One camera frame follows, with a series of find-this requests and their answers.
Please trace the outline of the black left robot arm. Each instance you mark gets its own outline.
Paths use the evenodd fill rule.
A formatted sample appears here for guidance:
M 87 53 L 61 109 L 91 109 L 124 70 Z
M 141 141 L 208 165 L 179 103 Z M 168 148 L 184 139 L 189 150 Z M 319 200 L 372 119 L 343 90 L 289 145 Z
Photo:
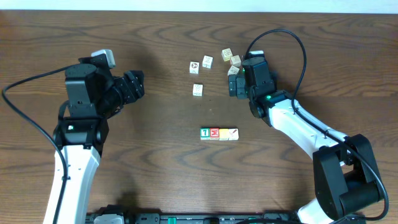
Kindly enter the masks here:
M 44 223 L 84 223 L 91 185 L 109 133 L 108 119 L 144 96 L 144 74 L 116 66 L 109 49 L 79 58 L 65 70 L 68 100 L 53 132 L 55 170 Z

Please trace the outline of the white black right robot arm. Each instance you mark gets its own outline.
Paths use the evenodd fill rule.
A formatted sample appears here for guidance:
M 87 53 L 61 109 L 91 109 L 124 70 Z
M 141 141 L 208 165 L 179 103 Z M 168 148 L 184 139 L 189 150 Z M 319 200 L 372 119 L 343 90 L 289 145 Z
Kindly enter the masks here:
M 243 72 L 230 75 L 229 94 L 247 98 L 254 117 L 286 134 L 312 159 L 315 199 L 297 211 L 302 223 L 365 220 L 356 215 L 369 205 L 388 201 L 370 142 L 361 134 L 347 136 L 305 111 L 278 90 L 261 51 L 249 52 Z

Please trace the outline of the green 7 wooden block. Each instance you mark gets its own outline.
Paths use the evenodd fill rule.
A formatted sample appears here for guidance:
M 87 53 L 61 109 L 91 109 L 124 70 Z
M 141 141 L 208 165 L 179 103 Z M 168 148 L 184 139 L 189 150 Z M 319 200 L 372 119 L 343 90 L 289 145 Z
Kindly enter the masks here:
M 210 129 L 209 128 L 201 128 L 200 129 L 200 139 L 201 140 L 209 140 L 210 139 Z

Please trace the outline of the hammer wooden block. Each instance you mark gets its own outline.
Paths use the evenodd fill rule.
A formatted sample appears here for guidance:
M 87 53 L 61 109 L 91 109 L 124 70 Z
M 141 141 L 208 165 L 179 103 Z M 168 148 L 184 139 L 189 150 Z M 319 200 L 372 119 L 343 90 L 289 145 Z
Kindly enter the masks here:
M 229 131 L 229 141 L 237 141 L 239 139 L 239 129 L 238 128 L 231 128 L 228 129 Z

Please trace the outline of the red M wooden block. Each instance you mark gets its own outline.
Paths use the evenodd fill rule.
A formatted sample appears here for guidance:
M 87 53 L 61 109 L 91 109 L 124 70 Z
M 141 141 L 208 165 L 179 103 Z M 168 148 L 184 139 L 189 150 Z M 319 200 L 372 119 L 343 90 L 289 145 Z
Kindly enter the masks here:
M 219 140 L 219 139 L 220 139 L 220 129 L 210 128 L 210 140 Z

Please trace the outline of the yellow top wooden block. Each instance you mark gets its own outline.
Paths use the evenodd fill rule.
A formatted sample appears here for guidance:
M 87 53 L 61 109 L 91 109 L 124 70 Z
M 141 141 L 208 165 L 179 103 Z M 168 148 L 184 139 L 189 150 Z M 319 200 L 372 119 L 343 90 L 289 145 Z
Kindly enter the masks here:
M 229 140 L 229 129 L 220 128 L 219 129 L 219 140 L 228 141 Z

